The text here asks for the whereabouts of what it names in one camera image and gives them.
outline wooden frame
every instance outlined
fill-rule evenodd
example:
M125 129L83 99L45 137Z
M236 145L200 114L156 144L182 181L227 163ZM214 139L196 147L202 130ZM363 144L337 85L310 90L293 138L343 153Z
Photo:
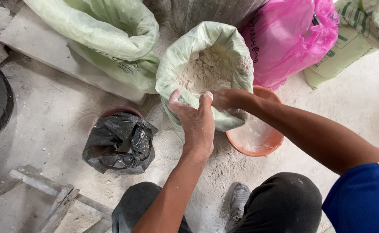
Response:
M0 178L0 195L22 183L26 183L42 192L56 197L46 220L37 231L38 233L53 233L60 225L72 204L84 212L101 217L97 223L84 231L84 233L110 232L113 209L83 196L79 193L79 189L75 189L71 184L63 186L42 176L40 170L30 165L13 169L10 174Z

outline forearm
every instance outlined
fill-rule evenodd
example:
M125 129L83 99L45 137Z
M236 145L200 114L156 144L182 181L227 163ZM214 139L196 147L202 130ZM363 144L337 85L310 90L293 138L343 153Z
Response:
M250 93L239 104L337 174L357 165L379 162L379 148L330 119Z
M133 233L176 233L182 216L204 169L208 156L202 150L183 152L161 193L138 221Z

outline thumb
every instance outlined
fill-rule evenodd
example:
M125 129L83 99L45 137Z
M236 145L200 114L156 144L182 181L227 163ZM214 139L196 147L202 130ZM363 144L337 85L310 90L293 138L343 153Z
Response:
M199 98L199 107L198 110L203 112L211 111L211 103L213 102L213 94L209 91L206 91Z
M172 92L171 96L169 97L167 107L178 115L178 118L181 119L181 114L184 111L186 107L189 107L183 103L178 102L178 98L181 96L181 90L175 89L174 92Z

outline white powder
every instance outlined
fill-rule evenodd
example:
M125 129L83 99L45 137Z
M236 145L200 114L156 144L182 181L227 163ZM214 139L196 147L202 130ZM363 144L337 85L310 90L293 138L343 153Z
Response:
M247 122L228 131L228 136L235 145L246 151L257 152L269 136L271 126L257 117L250 115Z
M191 93L201 94L208 90L231 88L233 72L226 49L213 45L193 53L175 81Z
M242 56L239 60L240 65L237 66L237 68L242 69L244 73L246 73L248 76L253 75L254 68L253 68L253 60L251 60L250 56Z

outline orange bucket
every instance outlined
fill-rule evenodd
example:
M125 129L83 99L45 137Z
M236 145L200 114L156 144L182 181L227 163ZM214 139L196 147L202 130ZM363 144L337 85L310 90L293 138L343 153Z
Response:
M261 86L253 86L253 93L254 95L270 100L272 102L280 103L280 99L277 97L277 95L268 90L265 87ZM275 151L283 142L284 136L277 131L275 128L268 126L264 132L264 135L266 135L264 141L261 145L258 146L258 148L254 148L254 151L247 150L244 145L237 145L235 143L235 140L231 139L231 133L228 132L232 131L226 131L226 135L228 140L230 141L230 144L236 149L238 152L247 155L247 156L266 156L270 154L271 152Z

